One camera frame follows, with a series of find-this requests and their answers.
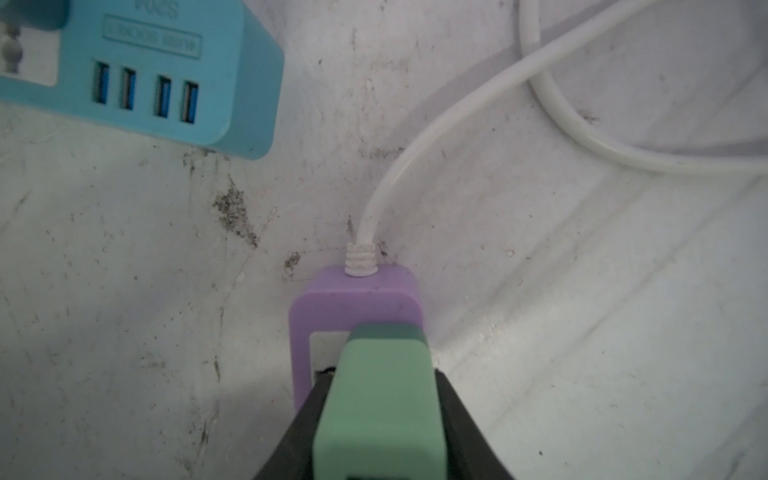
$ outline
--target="purple extension socket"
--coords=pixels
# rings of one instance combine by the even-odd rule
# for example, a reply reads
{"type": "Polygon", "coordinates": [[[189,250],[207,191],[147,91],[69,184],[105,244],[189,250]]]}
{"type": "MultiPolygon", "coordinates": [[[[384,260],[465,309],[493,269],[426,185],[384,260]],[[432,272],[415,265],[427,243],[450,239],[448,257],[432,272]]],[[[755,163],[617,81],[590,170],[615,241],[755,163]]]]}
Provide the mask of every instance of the purple extension socket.
{"type": "Polygon", "coordinates": [[[398,322],[423,327],[419,286],[404,266],[381,265],[372,276],[353,277],[343,266],[323,269],[288,314],[293,403],[301,409],[312,389],[310,335],[349,332],[361,323],[398,322]]]}

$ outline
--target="blue usb port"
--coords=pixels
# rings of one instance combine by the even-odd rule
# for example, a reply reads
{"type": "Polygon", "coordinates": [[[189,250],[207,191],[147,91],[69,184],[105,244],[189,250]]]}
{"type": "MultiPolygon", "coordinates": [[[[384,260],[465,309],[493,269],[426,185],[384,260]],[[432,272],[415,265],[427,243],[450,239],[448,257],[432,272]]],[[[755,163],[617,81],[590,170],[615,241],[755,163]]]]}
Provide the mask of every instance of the blue usb port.
{"type": "Polygon", "coordinates": [[[98,104],[107,104],[109,93],[109,65],[96,62],[96,74],[94,80],[94,101],[98,104]]]}
{"type": "Polygon", "coordinates": [[[134,96],[136,95],[136,71],[123,68],[123,97],[121,107],[126,110],[134,109],[134,96]]]}
{"type": "Polygon", "coordinates": [[[200,86],[191,81],[184,82],[184,111],[181,112],[181,120],[188,124],[194,123],[197,114],[197,92],[200,86]]]}
{"type": "Polygon", "coordinates": [[[157,100],[155,101],[154,114],[158,117],[168,118],[170,107],[170,78],[160,76],[157,78],[157,100]]]}

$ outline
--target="teal power strip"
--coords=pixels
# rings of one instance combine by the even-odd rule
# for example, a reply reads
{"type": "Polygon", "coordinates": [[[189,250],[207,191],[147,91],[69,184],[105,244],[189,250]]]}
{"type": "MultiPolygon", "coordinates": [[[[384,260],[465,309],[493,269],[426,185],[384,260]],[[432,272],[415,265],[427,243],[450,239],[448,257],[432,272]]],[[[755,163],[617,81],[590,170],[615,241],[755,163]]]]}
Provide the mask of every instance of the teal power strip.
{"type": "Polygon", "coordinates": [[[6,73],[0,100],[239,157],[270,149],[283,53],[241,0],[70,0],[58,32],[52,85],[6,73]]]}

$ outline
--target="usb socket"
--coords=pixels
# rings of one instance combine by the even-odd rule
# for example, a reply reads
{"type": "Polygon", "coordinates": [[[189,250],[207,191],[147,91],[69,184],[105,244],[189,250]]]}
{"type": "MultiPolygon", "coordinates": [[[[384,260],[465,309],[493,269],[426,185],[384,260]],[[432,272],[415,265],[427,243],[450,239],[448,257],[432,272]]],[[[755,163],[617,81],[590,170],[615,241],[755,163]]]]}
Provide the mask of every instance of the usb socket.
{"type": "Polygon", "coordinates": [[[97,61],[94,76],[94,101],[98,104],[106,105],[107,95],[109,94],[109,65],[97,61]]]}
{"type": "Polygon", "coordinates": [[[136,95],[136,71],[123,68],[123,97],[121,107],[125,110],[134,109],[134,96],[136,95]]]}
{"type": "Polygon", "coordinates": [[[181,112],[181,120],[188,124],[194,123],[197,114],[197,93],[200,86],[191,81],[184,82],[184,110],[181,112]]]}
{"type": "Polygon", "coordinates": [[[154,114],[158,117],[168,118],[170,107],[170,78],[157,77],[157,99],[155,100],[154,114]]]}

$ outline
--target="white cable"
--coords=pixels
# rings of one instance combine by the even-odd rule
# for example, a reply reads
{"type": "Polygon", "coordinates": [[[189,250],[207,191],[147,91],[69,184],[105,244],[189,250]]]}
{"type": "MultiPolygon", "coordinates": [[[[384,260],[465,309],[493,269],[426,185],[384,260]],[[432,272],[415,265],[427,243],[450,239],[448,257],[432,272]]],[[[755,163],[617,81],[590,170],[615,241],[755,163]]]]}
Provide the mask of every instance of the white cable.
{"type": "MultiPolygon", "coordinates": [[[[541,47],[538,0],[520,0],[520,41],[523,55],[541,47]]],[[[552,120],[579,144],[609,160],[643,170],[675,174],[768,174],[768,156],[701,157],[663,154],[625,144],[581,117],[560,92],[548,70],[531,77],[531,86],[552,120]]]]}
{"type": "Polygon", "coordinates": [[[353,258],[350,258],[348,254],[347,274],[350,276],[370,276],[376,272],[375,249],[372,249],[371,246],[373,245],[373,237],[376,235],[376,228],[379,225],[379,219],[392,195],[392,189],[413,162],[418,160],[436,141],[460,121],[482,110],[506,91],[520,85],[532,75],[568,56],[655,2],[658,0],[622,0],[613,4],[595,15],[591,20],[551,41],[496,75],[432,122],[395,160],[376,191],[373,192],[373,196],[363,213],[356,242],[351,247],[348,246],[348,252],[349,248],[352,248],[352,252],[358,252],[360,248],[363,248],[366,252],[373,250],[374,255],[366,254],[367,260],[361,261],[359,255],[355,254],[353,258]]]}

